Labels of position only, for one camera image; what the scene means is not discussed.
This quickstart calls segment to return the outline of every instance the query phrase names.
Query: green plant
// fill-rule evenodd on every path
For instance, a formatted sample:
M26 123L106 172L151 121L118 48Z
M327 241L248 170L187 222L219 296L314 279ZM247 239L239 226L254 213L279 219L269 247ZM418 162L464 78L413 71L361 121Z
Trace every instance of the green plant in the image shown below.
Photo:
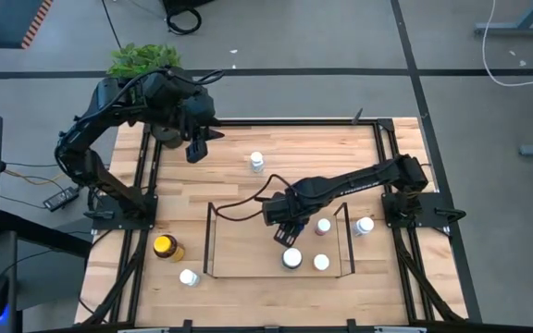
M113 78L133 78L165 65L180 66L180 55L173 46L148 44L135 47L129 43L119 51L113 51L112 56L113 65L107 74Z

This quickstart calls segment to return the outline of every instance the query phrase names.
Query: floor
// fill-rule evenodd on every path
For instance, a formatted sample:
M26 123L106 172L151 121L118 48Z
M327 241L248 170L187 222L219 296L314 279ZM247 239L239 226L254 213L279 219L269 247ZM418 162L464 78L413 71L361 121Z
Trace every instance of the floor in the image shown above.
M406 68L390 1L216 0L199 9L203 27L181 37L167 33L156 0L107 3L122 44L173 44L186 68ZM495 20L515 20L530 4L498 1ZM419 68L482 68L472 30L488 18L490 1L400 0L400 6ZM0 80L6 161L53 163L57 133L84 112L99 81L62 78L63 72L106 70L116 48L99 1L55 0L30 49L0 50L2 72L56 72L49 79ZM487 60L492 68L533 68L533 37L490 36ZM348 117L361 107L364 117L420 115L406 76L330 74L226 77L209 92L220 117ZM533 86L503 88L487 77L421 81L453 200L468 213L461 230L483 320L533 326L533 157L517 153L519 144L533 143ZM115 135L109 131L96 145L105 161ZM43 177L58 172L15 170ZM2 177L2 194L34 204L55 192L54 186ZM83 198L53 214L3 200L1 205L47 226L88 227L68 225L81 217ZM68 286L66 298L27 310L26 331L72 323L82 276L65 263L82 262L58 255L19 268L27 277L35 269L30 267L46 266L41 278L67 269L49 280Z

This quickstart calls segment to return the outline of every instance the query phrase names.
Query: wooden table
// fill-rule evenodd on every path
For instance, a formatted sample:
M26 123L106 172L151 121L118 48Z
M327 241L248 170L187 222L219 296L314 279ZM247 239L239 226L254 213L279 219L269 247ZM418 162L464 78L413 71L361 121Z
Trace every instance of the wooden table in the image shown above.
M393 123L400 154L418 158L429 179L425 191L434 191L433 174L417 118L394 118ZM156 191L159 195L157 220L145 255L136 326L180 327L184 319L192 319L195 327L345 326L348 318L356 319L357 325L407 324L396 253L381 207L381 187L339 198L320 213L331 216L346 202L352 222L363 216L374 219L375 228L370 234L353 238L355 274L341 278L211 278L203 275L209 202L219 206L245 199L254 194L271 173L294 182L304 177L334 177L378 163L373 130L362 126L261 126L220 130L226 137L209 142L208 157L195 165L186 162L183 147L162 152ZM139 125L123 126L118 131L110 171L129 184L133 181L141 137L142 126ZM263 174L255 174L249 168L253 151L265 157ZM283 189L284 185L273 181L265 196ZM248 203L229 209L227 213L246 216L258 209L258 203ZM269 238L275 232L275 227L262 228ZM222 241L220 246L227 247L231 241L246 241L252 246L252 239L242 237L245 229L242 226L237 232L229 228L230 240ZM305 231L299 240L308 239L307 233L312 232L311 229ZM183 261L173 264L154 255L153 239L165 233L174 235L186 246ZM466 317L449 240L430 228L419 228L417 233L429 281L457 314ZM95 307L114 283L122 240L123 231L115 230L92 250L81 292L87 305ZM309 248L310 244L304 246L307 251L314 250ZM235 252L216 248L216 255L229 259L226 260L229 264L224 265L239 264L236 264ZM261 262L244 264L259 266ZM201 275L198 287L180 283L179 274L184 268ZM423 318L418 287L412 277L411 284L417 316ZM128 286L123 293L122 319L126 317L129 290ZM88 315L79 307L76 321Z

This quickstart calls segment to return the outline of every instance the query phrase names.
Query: yellow bottle cap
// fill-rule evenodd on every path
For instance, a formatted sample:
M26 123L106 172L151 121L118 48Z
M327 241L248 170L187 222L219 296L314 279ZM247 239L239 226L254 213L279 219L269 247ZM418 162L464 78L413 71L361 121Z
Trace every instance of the yellow bottle cap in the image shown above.
M166 236L160 236L154 241L154 250L159 253L165 253L172 246L172 240Z

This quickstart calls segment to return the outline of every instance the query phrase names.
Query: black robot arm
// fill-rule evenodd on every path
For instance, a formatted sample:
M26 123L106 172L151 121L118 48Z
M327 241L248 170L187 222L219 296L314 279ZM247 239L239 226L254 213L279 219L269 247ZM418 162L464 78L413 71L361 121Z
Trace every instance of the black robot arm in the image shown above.
M363 168L332 179L305 178L288 187L284 193L276 192L262 201L262 212L268 226L279 224L275 241L290 247L308 223L309 217L332 200L343 195L390 184L401 200L395 207L400 214L413 216L420 204L416 194L428 184L416 157L398 155L380 164Z
M177 130L190 142L187 160L198 162L207 155L206 141L223 136L209 129L219 122L213 99L202 86L215 80L193 81L181 68L160 68L129 81L101 80L85 114L74 118L67 133L59 134L57 163L75 183L116 199L125 217L144 217L148 206L141 189L127 187L111 175L91 145L111 127L140 121Z

